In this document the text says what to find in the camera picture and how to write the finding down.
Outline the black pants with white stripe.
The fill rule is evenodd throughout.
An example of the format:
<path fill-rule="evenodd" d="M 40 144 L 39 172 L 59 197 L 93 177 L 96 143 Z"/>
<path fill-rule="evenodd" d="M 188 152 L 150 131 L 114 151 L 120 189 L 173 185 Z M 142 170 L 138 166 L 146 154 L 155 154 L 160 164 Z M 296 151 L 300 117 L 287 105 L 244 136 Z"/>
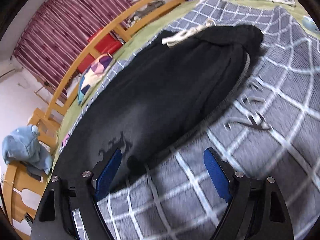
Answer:
<path fill-rule="evenodd" d="M 111 186 L 141 176 L 144 164 L 160 163 L 170 145 L 219 113 L 263 41 L 253 25 L 208 27 L 173 47 L 164 45 L 173 35 L 159 33 L 98 95 L 60 154 L 55 175 L 79 176 L 120 148 Z"/>

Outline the grey checked blanket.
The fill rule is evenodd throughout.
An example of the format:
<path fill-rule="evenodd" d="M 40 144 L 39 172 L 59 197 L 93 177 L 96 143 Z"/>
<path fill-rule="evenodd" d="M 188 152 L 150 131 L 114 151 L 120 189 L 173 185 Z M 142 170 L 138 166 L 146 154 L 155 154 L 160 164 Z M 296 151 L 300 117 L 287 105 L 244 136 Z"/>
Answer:
<path fill-rule="evenodd" d="M 226 208 L 203 164 L 212 147 L 247 176 L 277 181 L 294 238 L 303 239 L 319 217 L 319 39 L 282 7 L 254 8 L 240 23 L 235 4 L 201 3 L 191 28 L 206 20 L 255 25 L 262 55 L 221 118 L 146 174 L 127 176 L 99 202 L 103 218 L 116 239 L 209 239 Z"/>

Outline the blue plush toy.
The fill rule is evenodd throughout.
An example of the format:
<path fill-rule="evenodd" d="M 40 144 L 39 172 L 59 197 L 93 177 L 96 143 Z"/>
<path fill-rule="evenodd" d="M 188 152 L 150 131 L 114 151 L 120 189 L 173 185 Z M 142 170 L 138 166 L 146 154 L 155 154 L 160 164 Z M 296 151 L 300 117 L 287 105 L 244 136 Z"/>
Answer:
<path fill-rule="evenodd" d="M 39 128 L 28 125 L 15 129 L 2 142 L 2 156 L 8 165 L 12 161 L 22 161 L 46 175 L 52 172 L 53 158 L 49 151 L 39 142 Z"/>

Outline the colourful geometric pillow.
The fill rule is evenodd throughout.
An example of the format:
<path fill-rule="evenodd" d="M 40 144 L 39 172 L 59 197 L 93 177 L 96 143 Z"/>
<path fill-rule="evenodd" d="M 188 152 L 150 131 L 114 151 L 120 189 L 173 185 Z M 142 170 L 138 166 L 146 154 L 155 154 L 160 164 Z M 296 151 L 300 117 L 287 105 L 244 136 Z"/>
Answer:
<path fill-rule="evenodd" d="M 78 105 L 82 105 L 87 99 L 89 92 L 110 70 L 113 57 L 107 53 L 95 59 L 83 72 L 78 87 Z"/>

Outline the maroon striped curtain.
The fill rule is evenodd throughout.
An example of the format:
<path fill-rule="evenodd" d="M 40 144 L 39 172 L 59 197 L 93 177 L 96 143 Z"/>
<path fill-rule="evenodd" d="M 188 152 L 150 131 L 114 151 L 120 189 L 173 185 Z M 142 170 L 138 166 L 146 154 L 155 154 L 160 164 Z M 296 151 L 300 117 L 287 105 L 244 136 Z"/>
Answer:
<path fill-rule="evenodd" d="M 46 0 L 27 24 L 13 55 L 56 90 L 88 39 L 131 7 L 131 1 Z"/>

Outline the green bed sheet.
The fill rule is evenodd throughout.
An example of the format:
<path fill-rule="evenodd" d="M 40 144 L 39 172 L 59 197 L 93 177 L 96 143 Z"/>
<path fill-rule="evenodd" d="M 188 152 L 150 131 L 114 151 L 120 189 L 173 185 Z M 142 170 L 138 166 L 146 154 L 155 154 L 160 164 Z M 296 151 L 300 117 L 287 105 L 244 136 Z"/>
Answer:
<path fill-rule="evenodd" d="M 260 13 L 264 13 L 268 10 L 273 10 L 275 7 L 282 7 L 292 15 L 292 17 L 299 23 L 301 28 L 303 28 L 308 35 L 314 37 L 315 39 L 319 39 L 319 34 L 310 31 L 303 24 L 303 18 L 307 17 L 308 14 L 300 3 L 297 3 L 295 7 L 284 4 L 281 5 L 279 3 L 250 0 L 232 0 L 228 2 L 218 0 L 218 3 L 223 10 L 230 9 L 231 4 L 235 4 L 237 13 L 243 14 L 240 20 L 236 20 L 240 23 L 247 20 L 249 15 L 253 14 L 254 8 L 259 10 Z M 123 68 L 125 64 L 128 63 L 129 58 L 133 57 L 141 49 L 149 45 L 151 40 L 154 39 L 164 29 L 177 31 L 177 29 L 180 28 L 190 28 L 192 22 L 194 22 L 197 16 L 199 16 L 199 10 L 201 10 L 202 7 L 203 4 L 199 0 L 185 2 L 182 5 L 179 5 L 171 12 L 162 16 L 160 19 L 155 20 L 154 22 L 147 24 L 145 27 L 140 29 L 137 33 L 135 33 L 131 40 L 129 40 L 129 42 L 124 44 L 113 55 L 114 63 L 109 71 L 104 74 L 100 81 L 96 83 L 88 93 L 86 93 L 81 103 L 78 103 L 78 101 L 75 100 L 65 114 L 60 126 L 60 130 L 57 134 L 58 145 L 54 153 L 54 161 L 58 160 L 59 155 L 67 143 L 69 136 L 76 127 L 76 124 L 80 121 L 82 115 L 85 113 L 93 100 L 97 98 L 98 94 L 103 90 L 103 88 L 108 85 L 110 79 L 116 74 L 116 70 L 118 68 Z"/>

